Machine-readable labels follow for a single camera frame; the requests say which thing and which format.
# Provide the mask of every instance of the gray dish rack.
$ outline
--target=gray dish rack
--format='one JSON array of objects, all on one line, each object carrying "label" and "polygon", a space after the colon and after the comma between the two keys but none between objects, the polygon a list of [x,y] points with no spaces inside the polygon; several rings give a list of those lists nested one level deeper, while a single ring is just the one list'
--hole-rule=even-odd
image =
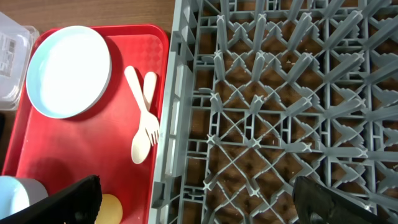
[{"label": "gray dish rack", "polygon": [[[275,215],[280,223],[295,223],[296,215],[286,219],[275,205],[282,194],[292,194],[295,178],[300,175],[375,214],[387,214],[390,222],[398,223],[398,199],[385,194],[398,185],[398,152],[394,148],[398,129],[389,125],[398,120],[398,92],[378,85],[389,79],[398,80],[398,55],[375,50],[387,39],[398,43],[398,6],[378,0],[358,0],[355,7],[345,6],[344,0],[294,0],[286,8],[284,2],[176,0],[149,223],[196,223],[183,220],[186,203],[200,205],[200,223],[221,223],[217,213],[225,206],[237,211],[236,223],[256,223],[256,216],[266,212]],[[247,4],[249,9],[242,9],[241,4]],[[291,36],[284,36],[284,29],[292,24]],[[201,53],[203,34],[216,35],[214,53]],[[304,38],[320,46],[320,50],[311,53],[300,49]],[[263,51],[262,46],[274,40],[285,50]],[[249,50],[235,52],[234,46],[239,44]],[[293,55],[295,62],[286,62],[287,54]],[[290,70],[284,69],[286,63]],[[237,86],[230,82],[237,69],[249,75],[247,83]],[[321,80],[314,88],[300,85],[300,76],[307,70]],[[208,88],[195,89],[200,71],[211,75],[213,81]],[[269,71],[283,79],[279,86],[262,82],[261,77]],[[229,98],[221,98],[216,87],[220,84],[229,88]],[[252,85],[264,94],[254,95],[249,101],[244,91]],[[299,96],[290,105],[284,103],[281,94],[285,87]],[[336,104],[335,98],[341,101]],[[234,100],[241,101],[240,108],[228,106]],[[279,109],[264,106],[269,101]],[[209,126],[206,139],[190,138],[196,110],[210,113],[210,118],[203,120]],[[243,117],[230,118],[231,113],[241,113]],[[267,114],[277,116],[278,122],[264,118]],[[313,123],[304,122],[303,117]],[[221,119],[228,121],[227,131],[221,131]],[[348,125],[343,120],[356,122]],[[265,127],[265,131],[256,136],[257,125]],[[294,126],[302,130],[301,136],[296,136]],[[332,139],[335,131],[340,134],[337,140]],[[240,138],[226,138],[232,132]],[[270,135],[276,143],[263,141]],[[235,146],[243,150],[231,156],[233,149],[229,147]],[[216,149],[228,162],[218,172],[212,172],[209,163],[211,152]],[[266,150],[282,152],[270,159],[262,153]],[[249,152],[265,163],[254,175],[248,175],[237,163]],[[304,154],[317,157],[308,161],[303,159]],[[275,168],[284,156],[302,167],[288,179]],[[188,161],[206,164],[204,170],[196,171],[204,173],[201,184],[187,183]],[[338,179],[332,177],[335,166],[344,171]],[[219,180],[229,167],[235,167],[245,179],[234,192],[226,190],[225,183]],[[257,181],[266,172],[282,182],[269,198],[263,195]],[[356,184],[362,192],[339,189],[346,183]],[[216,208],[210,208],[206,199],[215,188],[224,199]],[[243,190],[261,200],[249,212],[237,202]]]}]

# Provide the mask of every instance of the clear plastic container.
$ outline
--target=clear plastic container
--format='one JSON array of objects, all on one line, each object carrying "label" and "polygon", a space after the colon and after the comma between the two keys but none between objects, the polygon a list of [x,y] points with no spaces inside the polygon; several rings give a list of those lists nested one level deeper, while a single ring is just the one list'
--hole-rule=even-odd
[{"label": "clear plastic container", "polygon": [[39,32],[0,12],[0,110],[16,110],[30,52]]}]

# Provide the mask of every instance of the black object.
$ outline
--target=black object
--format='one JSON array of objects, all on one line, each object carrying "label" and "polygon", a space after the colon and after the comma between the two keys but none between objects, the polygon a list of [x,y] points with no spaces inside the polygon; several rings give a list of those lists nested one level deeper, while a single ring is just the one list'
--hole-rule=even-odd
[{"label": "black object", "polygon": [[388,223],[307,177],[296,179],[293,201],[301,224]]},{"label": "black object", "polygon": [[4,130],[5,123],[6,123],[6,119],[5,119],[4,115],[0,114],[0,139],[1,139],[1,136],[2,136],[2,132]]},{"label": "black object", "polygon": [[101,201],[100,178],[91,175],[0,220],[0,224],[94,224]]}]

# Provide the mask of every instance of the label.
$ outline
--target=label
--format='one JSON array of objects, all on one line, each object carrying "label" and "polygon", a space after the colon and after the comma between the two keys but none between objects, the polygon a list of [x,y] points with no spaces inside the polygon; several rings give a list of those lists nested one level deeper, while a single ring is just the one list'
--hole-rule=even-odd
[{"label": "label", "polygon": [[11,77],[16,41],[0,32],[0,76]]}]

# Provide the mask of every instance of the white cup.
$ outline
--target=white cup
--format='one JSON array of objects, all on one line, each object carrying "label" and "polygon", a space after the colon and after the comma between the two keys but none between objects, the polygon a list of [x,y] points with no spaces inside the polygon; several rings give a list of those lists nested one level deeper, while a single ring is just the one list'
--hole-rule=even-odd
[{"label": "white cup", "polygon": [[48,196],[37,180],[0,176],[0,220]]}]

